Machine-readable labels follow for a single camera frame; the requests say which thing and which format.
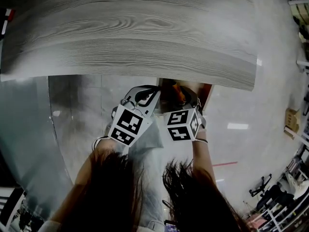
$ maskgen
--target white sleeve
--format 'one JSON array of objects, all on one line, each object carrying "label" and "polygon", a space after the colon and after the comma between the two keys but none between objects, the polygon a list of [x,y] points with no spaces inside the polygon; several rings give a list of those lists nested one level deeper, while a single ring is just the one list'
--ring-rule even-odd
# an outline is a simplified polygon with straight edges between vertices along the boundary
[{"label": "white sleeve", "polygon": [[57,232],[59,231],[61,224],[54,221],[46,221],[38,232]]}]

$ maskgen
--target long dark hair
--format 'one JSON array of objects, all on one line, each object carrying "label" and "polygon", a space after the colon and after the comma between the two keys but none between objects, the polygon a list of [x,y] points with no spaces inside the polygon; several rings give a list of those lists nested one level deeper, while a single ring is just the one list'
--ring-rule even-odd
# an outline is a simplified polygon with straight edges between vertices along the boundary
[{"label": "long dark hair", "polygon": [[204,169],[170,162],[163,174],[169,193],[172,220],[181,232],[249,232],[244,221],[222,196]]},{"label": "long dark hair", "polygon": [[91,159],[91,179],[61,226],[61,231],[135,232],[140,219],[141,173],[127,155]]}]

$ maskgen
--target red line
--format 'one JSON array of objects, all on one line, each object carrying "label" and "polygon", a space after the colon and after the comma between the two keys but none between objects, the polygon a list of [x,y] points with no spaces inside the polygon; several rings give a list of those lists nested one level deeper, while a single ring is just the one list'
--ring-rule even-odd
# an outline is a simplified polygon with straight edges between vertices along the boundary
[{"label": "red line", "polygon": [[221,164],[215,164],[213,167],[219,167],[219,166],[225,166],[225,165],[231,165],[231,164],[236,164],[238,161],[233,161],[233,162],[226,162],[226,163],[221,163]]}]

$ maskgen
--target wood grain surface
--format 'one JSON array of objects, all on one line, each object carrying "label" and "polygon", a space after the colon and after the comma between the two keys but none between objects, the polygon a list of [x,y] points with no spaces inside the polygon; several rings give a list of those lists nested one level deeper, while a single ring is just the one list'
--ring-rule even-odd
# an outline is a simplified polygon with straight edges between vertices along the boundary
[{"label": "wood grain surface", "polygon": [[252,90],[255,47],[249,0],[25,0],[0,77],[142,75]]}]

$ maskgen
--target person's arm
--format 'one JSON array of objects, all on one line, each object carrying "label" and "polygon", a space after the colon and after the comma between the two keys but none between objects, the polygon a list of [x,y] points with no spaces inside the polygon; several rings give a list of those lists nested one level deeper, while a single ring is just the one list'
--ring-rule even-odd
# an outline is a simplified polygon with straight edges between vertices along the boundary
[{"label": "person's arm", "polygon": [[[197,133],[196,138],[206,139],[206,132],[199,131]],[[193,172],[199,169],[206,170],[210,174],[213,182],[216,184],[216,179],[214,177],[208,145],[203,142],[193,141],[192,146],[193,146]]]},{"label": "person's arm", "polygon": [[81,194],[84,193],[84,189],[87,188],[87,184],[91,178],[91,159],[93,157],[95,160],[97,160],[98,157],[107,157],[110,153],[112,153],[115,144],[116,142],[113,139],[101,140],[98,143],[95,150],[90,154],[79,170],[71,191],[68,193],[60,208],[55,212],[50,220],[63,223],[68,214],[71,213],[74,205],[78,202]]}]

